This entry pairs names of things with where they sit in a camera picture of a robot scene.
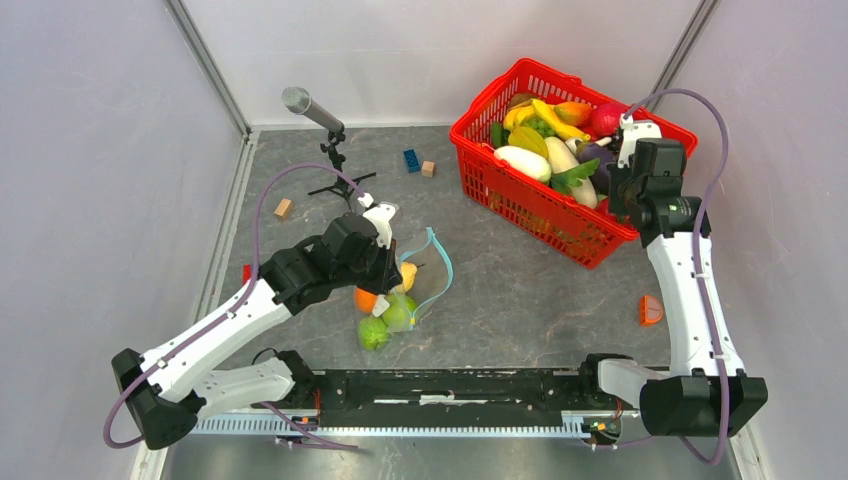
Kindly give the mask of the orange fruit toy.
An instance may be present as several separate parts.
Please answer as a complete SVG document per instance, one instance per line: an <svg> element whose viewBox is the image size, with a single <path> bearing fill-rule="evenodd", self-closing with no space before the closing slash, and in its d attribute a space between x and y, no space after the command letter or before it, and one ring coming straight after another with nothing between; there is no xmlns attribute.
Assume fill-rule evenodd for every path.
<svg viewBox="0 0 848 480"><path fill-rule="evenodd" d="M365 315L371 315L377 303L378 296L361 288L354 290L353 301L355 307Z"/></svg>

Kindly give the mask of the yellow lemon toy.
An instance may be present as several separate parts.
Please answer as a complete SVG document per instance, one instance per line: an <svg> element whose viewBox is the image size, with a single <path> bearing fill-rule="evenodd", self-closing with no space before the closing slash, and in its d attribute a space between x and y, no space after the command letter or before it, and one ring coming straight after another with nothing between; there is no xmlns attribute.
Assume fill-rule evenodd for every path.
<svg viewBox="0 0 848 480"><path fill-rule="evenodd" d="M413 288L419 267L411 262L403 262L400 265L402 283L398 286L400 292L408 292Z"/></svg>

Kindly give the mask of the clear zip top bag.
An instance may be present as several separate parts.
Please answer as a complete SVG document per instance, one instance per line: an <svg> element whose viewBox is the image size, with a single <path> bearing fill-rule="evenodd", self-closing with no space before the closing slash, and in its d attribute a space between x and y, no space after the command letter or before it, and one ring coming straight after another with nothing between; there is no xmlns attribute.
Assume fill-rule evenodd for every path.
<svg viewBox="0 0 848 480"><path fill-rule="evenodd" d="M395 287L388 294L377 295L378 300L372 314L364 314L363 318L374 316L382 319L383 312L389 307L387 297L390 295L406 295L417 304L414 313L415 323L413 328L409 330L412 331L421 324L430 308L451 287L454 278L453 265L447 251L437 239L435 231L431 227L426 227L422 233L400 243L397 253L399 271L403 262L411 262L419 267L413 288L403 293L398 290L398 287ZM405 332L408 331L389 333L392 338Z"/></svg>

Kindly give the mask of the green apple toy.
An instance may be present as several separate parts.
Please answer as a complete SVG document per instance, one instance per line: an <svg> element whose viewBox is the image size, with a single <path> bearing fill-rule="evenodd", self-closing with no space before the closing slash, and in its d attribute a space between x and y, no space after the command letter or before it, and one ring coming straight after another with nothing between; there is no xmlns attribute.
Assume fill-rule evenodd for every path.
<svg viewBox="0 0 848 480"><path fill-rule="evenodd" d="M415 301L406 295L387 297L389 307L383 312L382 319L390 333L409 331L415 323Z"/></svg>

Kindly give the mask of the orange mango toy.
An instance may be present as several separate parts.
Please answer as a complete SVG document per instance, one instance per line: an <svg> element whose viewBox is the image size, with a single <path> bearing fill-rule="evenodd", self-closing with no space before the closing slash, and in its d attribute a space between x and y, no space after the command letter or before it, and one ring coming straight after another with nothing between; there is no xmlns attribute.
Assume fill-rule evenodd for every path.
<svg viewBox="0 0 848 480"><path fill-rule="evenodd" d="M554 113L567 125L582 127L586 125L592 116L594 108L581 102L562 102L554 106Z"/></svg>

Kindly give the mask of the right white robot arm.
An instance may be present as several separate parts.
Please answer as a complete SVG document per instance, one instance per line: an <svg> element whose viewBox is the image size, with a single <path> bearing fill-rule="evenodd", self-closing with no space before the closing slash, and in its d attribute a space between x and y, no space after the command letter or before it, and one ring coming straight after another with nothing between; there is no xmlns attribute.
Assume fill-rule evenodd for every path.
<svg viewBox="0 0 848 480"><path fill-rule="evenodd" d="M610 167L609 207L636 227L658 278L671 341L667 373L619 354L590 354L577 392L591 408L615 397L653 436L734 436L765 405L766 382L747 374L726 327L713 278L702 200L682 193L681 142L639 139Z"/></svg>

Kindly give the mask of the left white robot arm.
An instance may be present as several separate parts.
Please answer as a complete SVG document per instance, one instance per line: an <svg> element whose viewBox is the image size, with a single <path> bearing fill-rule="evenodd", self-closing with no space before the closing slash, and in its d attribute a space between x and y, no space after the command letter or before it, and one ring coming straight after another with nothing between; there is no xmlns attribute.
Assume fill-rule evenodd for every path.
<svg viewBox="0 0 848 480"><path fill-rule="evenodd" d="M391 222L397 208L380 203L347 212L321 235L255 263L252 277L229 300L177 337L144 353L126 348L111 360L120 396L103 427L105 443L129 447L111 436L126 407L151 450L173 445L206 417L260 402L306 405L313 379L280 359L258 367L220 371L218 365L273 326L326 301L339 288L356 286L375 295L402 282Z"/></svg>

